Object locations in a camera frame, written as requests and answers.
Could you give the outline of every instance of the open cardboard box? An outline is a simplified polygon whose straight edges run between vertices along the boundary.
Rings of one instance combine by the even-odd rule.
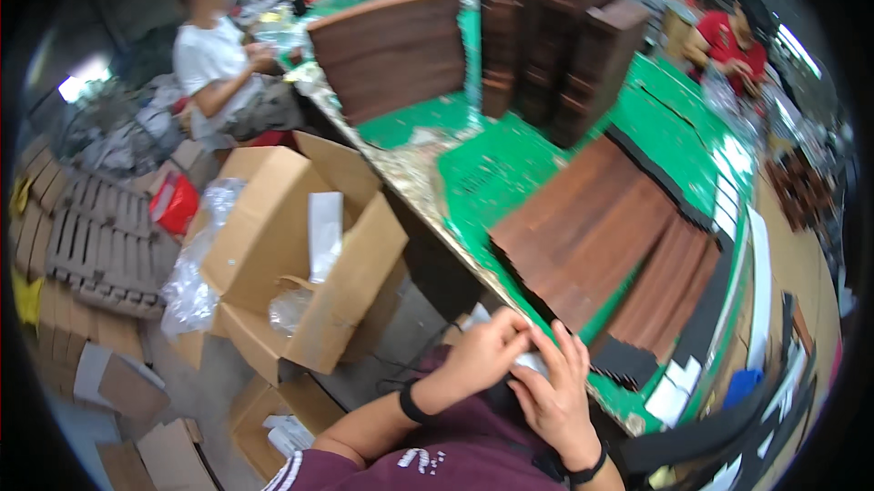
[[[282,358],[331,373],[341,359],[352,362],[375,348],[406,273],[407,235],[364,159],[316,136],[295,136],[309,159],[287,147],[241,147],[228,157],[218,177],[247,184],[200,268],[220,296],[210,333],[230,338],[273,386]],[[307,204],[309,193],[323,191],[344,194],[343,251],[287,337],[270,327],[268,305],[289,288],[280,277],[310,276]],[[207,220],[203,212],[194,216],[186,244]],[[202,332],[181,334],[176,347],[200,367]]]
[[[228,425],[240,453],[255,472],[270,481],[286,459],[268,441],[269,429],[261,426],[268,415],[294,415],[318,436],[344,414],[312,376],[298,376],[278,388],[255,376],[231,404]]]

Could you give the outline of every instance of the hand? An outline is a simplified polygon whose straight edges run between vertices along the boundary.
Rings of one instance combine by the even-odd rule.
[[[252,44],[247,44],[246,46],[243,46],[243,49],[246,51],[246,56],[251,58],[258,51],[264,49],[264,44],[260,42],[252,42]]]
[[[508,384],[531,429],[555,448],[565,468],[579,472],[595,466],[601,453],[585,394],[589,351],[559,320],[552,322],[552,331],[561,350],[540,329],[531,331],[531,341],[549,367],[549,381],[531,368],[516,366],[510,372],[518,381]]]
[[[528,321],[510,308],[500,308],[491,322],[476,324],[462,334],[432,375],[462,400],[500,381],[529,346]]]
[[[726,76],[731,76],[736,73],[752,76],[752,68],[742,60],[728,59],[724,63],[713,61],[713,65],[715,66],[716,70],[721,71]]]
[[[249,58],[249,66],[253,71],[261,74],[273,71],[276,66],[273,51],[269,48],[257,50],[252,57]]]
[[[740,74],[740,79],[744,82],[744,88],[748,93],[750,93],[750,96],[754,99],[758,99],[761,96],[761,82],[753,81],[752,78],[746,74]]]

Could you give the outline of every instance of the red bag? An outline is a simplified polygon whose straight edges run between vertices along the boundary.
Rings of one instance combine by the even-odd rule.
[[[176,170],[167,173],[161,189],[148,204],[152,221],[173,235],[185,235],[198,211],[200,196],[188,178]]]

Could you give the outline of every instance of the blue object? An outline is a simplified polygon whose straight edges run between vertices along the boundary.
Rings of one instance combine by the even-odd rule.
[[[728,409],[740,402],[762,380],[765,374],[762,370],[737,370],[728,383],[726,399],[722,401],[722,409]]]

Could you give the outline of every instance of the woman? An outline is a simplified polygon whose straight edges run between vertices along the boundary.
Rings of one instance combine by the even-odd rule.
[[[690,32],[683,55],[694,67],[689,72],[700,82],[704,70],[713,64],[724,73],[737,96],[761,96],[765,79],[765,46],[776,32],[773,15],[760,0],[737,0],[733,15],[708,11]]]
[[[291,90],[270,77],[277,64],[269,46],[243,46],[227,16],[237,0],[178,0],[188,13],[173,47],[173,68],[191,96],[191,135],[217,157],[268,130],[301,125]]]
[[[560,491],[565,475],[575,491],[622,491],[589,420],[588,351],[559,321],[552,329],[560,348],[519,314],[501,309],[491,322],[465,332],[448,355],[425,364],[420,380],[324,431],[265,491]],[[515,365],[531,343],[549,368],[548,380]],[[499,383],[507,372],[527,424],[499,415],[487,400],[494,395],[483,393],[509,393]]]

